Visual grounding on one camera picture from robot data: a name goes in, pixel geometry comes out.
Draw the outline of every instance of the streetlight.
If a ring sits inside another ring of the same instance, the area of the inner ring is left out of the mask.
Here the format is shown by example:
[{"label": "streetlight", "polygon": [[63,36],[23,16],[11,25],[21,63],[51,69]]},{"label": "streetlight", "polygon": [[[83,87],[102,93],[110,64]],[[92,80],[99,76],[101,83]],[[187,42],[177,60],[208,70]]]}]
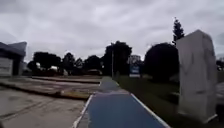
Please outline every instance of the streetlight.
[{"label": "streetlight", "polygon": [[111,43],[111,46],[112,46],[112,52],[111,52],[111,75],[112,75],[112,78],[114,77],[114,44]]}]

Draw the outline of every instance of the sky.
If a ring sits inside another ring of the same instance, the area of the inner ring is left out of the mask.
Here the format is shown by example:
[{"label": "sky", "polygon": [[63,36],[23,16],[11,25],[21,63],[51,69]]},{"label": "sky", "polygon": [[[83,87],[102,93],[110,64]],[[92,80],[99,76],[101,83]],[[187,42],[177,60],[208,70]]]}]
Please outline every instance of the sky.
[{"label": "sky", "polygon": [[26,41],[27,61],[36,51],[102,56],[117,40],[143,59],[153,44],[172,41],[174,17],[186,35],[211,35],[224,54],[223,0],[0,0],[0,41]]}]

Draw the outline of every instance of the pavement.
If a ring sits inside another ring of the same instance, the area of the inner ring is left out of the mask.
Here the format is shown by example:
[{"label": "pavement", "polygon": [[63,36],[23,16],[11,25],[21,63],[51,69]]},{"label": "pavement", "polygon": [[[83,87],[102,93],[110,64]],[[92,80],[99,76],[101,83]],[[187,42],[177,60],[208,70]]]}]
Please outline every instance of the pavement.
[{"label": "pavement", "polygon": [[85,101],[51,98],[0,87],[4,128],[71,128]]},{"label": "pavement", "polygon": [[119,88],[111,78],[103,78],[100,87],[104,91],[90,97],[77,128],[169,127],[135,96]]}]

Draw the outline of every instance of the lawn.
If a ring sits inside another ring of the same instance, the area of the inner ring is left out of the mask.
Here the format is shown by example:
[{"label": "lawn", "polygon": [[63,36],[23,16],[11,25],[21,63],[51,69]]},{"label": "lawn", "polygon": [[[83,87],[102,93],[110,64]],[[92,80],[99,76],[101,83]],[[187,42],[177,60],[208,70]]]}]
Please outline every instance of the lawn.
[{"label": "lawn", "polygon": [[170,99],[170,93],[178,92],[177,84],[155,83],[146,78],[129,78],[119,76],[114,78],[119,85],[133,93],[146,106],[174,128],[223,128],[224,125],[214,120],[206,125],[183,117],[177,113],[177,102]]}]

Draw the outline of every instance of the pole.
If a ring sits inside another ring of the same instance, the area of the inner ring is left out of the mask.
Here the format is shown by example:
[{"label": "pole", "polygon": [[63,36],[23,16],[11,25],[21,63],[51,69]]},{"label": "pole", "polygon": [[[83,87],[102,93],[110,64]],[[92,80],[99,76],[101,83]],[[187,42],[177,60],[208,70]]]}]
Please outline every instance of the pole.
[{"label": "pole", "polygon": [[112,78],[114,77],[114,50],[112,50],[112,61],[111,61],[111,71],[112,71]]}]

